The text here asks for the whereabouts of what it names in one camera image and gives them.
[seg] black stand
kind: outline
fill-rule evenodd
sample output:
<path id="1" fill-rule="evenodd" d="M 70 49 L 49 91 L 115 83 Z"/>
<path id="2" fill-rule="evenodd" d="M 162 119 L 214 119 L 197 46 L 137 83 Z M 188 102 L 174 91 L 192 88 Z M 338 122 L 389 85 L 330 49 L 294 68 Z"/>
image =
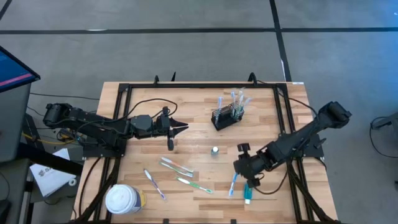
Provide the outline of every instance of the black stand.
<path id="1" fill-rule="evenodd" d="M 24 143 L 19 143 L 17 158 L 27 158 L 33 163 L 51 167 L 77 176 L 81 175 L 83 170 L 83 166 L 76 162 L 63 159 Z"/>

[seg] blue toothbrush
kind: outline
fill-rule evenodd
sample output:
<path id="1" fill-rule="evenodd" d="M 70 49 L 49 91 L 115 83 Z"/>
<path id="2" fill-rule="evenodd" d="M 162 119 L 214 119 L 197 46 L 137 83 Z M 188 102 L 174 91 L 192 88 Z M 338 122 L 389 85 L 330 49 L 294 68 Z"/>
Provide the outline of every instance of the blue toothbrush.
<path id="1" fill-rule="evenodd" d="M 235 182 L 236 182 L 236 178 L 237 178 L 237 177 L 238 177 L 238 173 L 235 173 L 235 174 L 234 174 L 234 177 L 233 177 L 233 179 L 232 179 L 231 188 L 229 189 L 229 193 L 228 193 L 229 196 L 234 195 L 234 185 L 235 185 Z"/>

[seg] plastic container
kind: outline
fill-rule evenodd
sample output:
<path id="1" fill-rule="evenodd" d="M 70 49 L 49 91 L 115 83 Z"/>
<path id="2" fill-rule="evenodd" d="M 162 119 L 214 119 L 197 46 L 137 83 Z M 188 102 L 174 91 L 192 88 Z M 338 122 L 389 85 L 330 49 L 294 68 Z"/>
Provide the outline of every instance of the plastic container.
<path id="1" fill-rule="evenodd" d="M 212 149 L 211 149 L 211 155 L 213 155 L 213 156 L 215 156 L 215 155 L 217 155 L 218 154 L 218 147 L 213 147 Z"/>
<path id="2" fill-rule="evenodd" d="M 105 197 L 106 208 L 116 215 L 136 213 L 145 204 L 144 193 L 125 184 L 115 184 Z"/>
<path id="3" fill-rule="evenodd" d="M 244 184 L 243 197 L 244 197 L 244 203 L 247 205 L 250 205 L 250 201 L 252 199 L 252 191 L 253 189 L 248 186 L 248 183 Z"/>

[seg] toothbrush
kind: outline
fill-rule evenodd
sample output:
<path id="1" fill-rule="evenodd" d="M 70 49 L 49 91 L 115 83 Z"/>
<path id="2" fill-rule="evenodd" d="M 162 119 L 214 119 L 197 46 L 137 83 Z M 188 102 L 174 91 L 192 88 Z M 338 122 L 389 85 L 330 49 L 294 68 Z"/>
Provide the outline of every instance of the toothbrush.
<path id="1" fill-rule="evenodd" d="M 239 90 L 238 99 L 240 99 L 240 97 L 242 97 L 244 95 L 243 90 L 244 90 L 244 87 Z"/>
<path id="2" fill-rule="evenodd" d="M 234 194 L 234 185 L 235 185 L 237 177 L 238 177 L 238 173 L 235 173 L 234 177 L 232 178 L 232 184 L 231 184 L 231 188 L 229 189 L 228 196 L 232 196 Z"/>
<path id="3" fill-rule="evenodd" d="M 206 189 L 206 188 L 204 188 L 204 187 L 200 187 L 199 185 L 197 185 L 197 184 L 195 184 L 195 183 L 193 183 L 193 182 L 190 182 L 189 180 L 185 180 L 185 179 L 183 179 L 183 178 L 181 178 L 181 177 L 176 177 L 176 179 L 179 180 L 179 181 L 181 181 L 181 182 L 183 182 L 184 184 L 188 184 L 189 186 L 192 186 L 192 187 L 194 187 L 194 188 L 204 190 L 205 192 L 207 192 L 207 193 L 209 193 L 209 194 L 212 194 L 212 193 L 213 193 L 212 190 Z"/>
<path id="4" fill-rule="evenodd" d="M 220 96 L 220 97 L 218 97 L 218 109 L 217 109 L 216 122 L 215 123 L 218 123 L 218 117 L 220 116 L 220 113 L 221 113 L 222 104 L 223 104 L 223 98 Z"/>
<path id="5" fill-rule="evenodd" d="M 240 112 L 242 111 L 242 109 L 243 109 L 243 104 L 242 104 L 242 102 L 243 102 L 243 94 L 241 95 L 241 97 L 239 98 L 239 110 L 238 110 L 238 114 L 240 114 Z"/>
<path id="6" fill-rule="evenodd" d="M 247 105 L 251 102 L 252 99 L 253 99 L 253 98 L 249 97 L 249 98 L 247 98 L 247 99 L 245 100 L 245 102 L 244 102 L 244 104 L 243 104 L 243 106 L 242 106 L 240 112 L 242 112 L 243 108 L 244 108 L 245 106 L 247 106 Z"/>
<path id="7" fill-rule="evenodd" d="M 175 165 L 176 167 L 179 167 L 179 168 L 181 168 L 181 169 L 185 169 L 185 170 L 188 171 L 188 172 L 193 172 L 193 170 L 188 169 L 188 168 L 186 168 L 186 167 L 183 167 L 183 166 L 181 166 L 181 165 L 179 165 L 179 164 L 177 164 L 177 163 L 171 161 L 171 160 L 168 159 L 168 158 L 162 157 L 161 159 L 162 159 L 163 161 L 165 161 L 165 162 L 168 162 L 169 164 Z"/>
<path id="8" fill-rule="evenodd" d="M 236 97 L 235 97 L 235 92 L 234 91 L 231 92 L 231 96 L 232 96 L 232 115 L 235 116 L 235 111 L 236 111 L 235 101 L 236 101 Z"/>
<path id="9" fill-rule="evenodd" d="M 148 179 L 152 182 L 156 190 L 160 193 L 160 196 L 162 197 L 163 200 L 166 200 L 166 196 L 160 191 L 159 187 L 157 186 L 155 180 L 152 178 L 152 176 L 149 174 L 148 170 L 144 169 L 145 175 L 148 177 Z"/>
<path id="10" fill-rule="evenodd" d="M 166 167 L 168 167 L 168 168 L 174 170 L 175 172 L 178 172 L 179 174 L 186 175 L 187 177 L 193 177 L 193 174 L 190 173 L 190 172 L 184 173 L 184 172 L 181 172 L 181 171 L 179 171 L 178 169 L 176 169 L 176 168 L 174 168 L 174 167 L 172 167 L 172 166 L 170 166 L 170 165 L 168 165 L 168 164 L 166 164 L 166 163 L 164 163 L 164 162 L 159 162 L 159 163 L 160 163 L 161 165 L 163 165 L 163 166 L 166 166 Z"/>

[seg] concrete floor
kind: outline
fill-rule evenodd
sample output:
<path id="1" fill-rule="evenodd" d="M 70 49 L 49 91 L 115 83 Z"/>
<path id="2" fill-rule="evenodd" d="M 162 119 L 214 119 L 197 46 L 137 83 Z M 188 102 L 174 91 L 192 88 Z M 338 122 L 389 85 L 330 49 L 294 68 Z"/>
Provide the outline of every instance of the concrete floor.
<path id="1" fill-rule="evenodd" d="M 276 1 L 282 28 L 397 27 L 398 3 Z M 273 27 L 268 1 L 246 0 L 13 0 L 0 30 Z M 396 223 L 398 163 L 370 145 L 369 122 L 398 111 L 397 32 L 283 33 L 292 81 L 305 82 L 314 108 L 336 100 L 353 116 L 345 128 L 321 136 L 339 219 Z M 106 81 L 241 81 L 250 72 L 283 81 L 275 33 L 0 35 L 0 45 L 42 76 L 36 93 L 98 97 Z M 31 96 L 88 111 L 97 102 Z M 40 117 L 28 111 L 40 123 Z M 42 134 L 51 132 L 42 130 Z M 398 156 L 390 127 L 374 132 L 378 148 Z M 73 199 L 35 206 L 33 223 L 65 222 Z"/>

